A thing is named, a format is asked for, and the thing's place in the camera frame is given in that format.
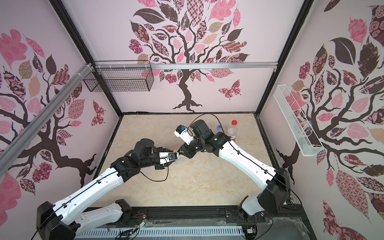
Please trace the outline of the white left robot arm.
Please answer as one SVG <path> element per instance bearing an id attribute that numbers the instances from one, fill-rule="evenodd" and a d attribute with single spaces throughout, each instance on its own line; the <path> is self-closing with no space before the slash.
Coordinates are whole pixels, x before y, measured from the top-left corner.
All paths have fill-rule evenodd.
<path id="1" fill-rule="evenodd" d="M 93 211 L 86 209 L 109 191 L 139 174 L 142 168 L 163 169 L 177 160 L 179 154 L 156 148 L 150 139 L 141 139 L 134 149 L 114 161 L 96 179 L 54 204 L 45 202 L 37 209 L 37 234 L 43 240 L 73 240 L 84 232 L 115 223 L 132 209 L 124 200 Z"/>

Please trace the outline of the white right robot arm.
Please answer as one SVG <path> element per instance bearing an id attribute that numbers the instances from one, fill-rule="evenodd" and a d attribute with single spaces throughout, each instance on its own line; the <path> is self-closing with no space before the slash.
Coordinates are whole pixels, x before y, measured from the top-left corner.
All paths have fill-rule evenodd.
<path id="1" fill-rule="evenodd" d="M 213 133 L 205 121 L 198 120 L 189 128 L 180 125 L 174 132 L 184 144 L 178 152 L 189 159 L 198 152 L 206 152 L 233 164 L 262 190 L 258 195 L 245 197 L 240 208 L 247 215 L 266 211 L 277 215 L 290 196 L 291 184 L 288 171 L 270 167 L 241 149 L 223 132 Z"/>

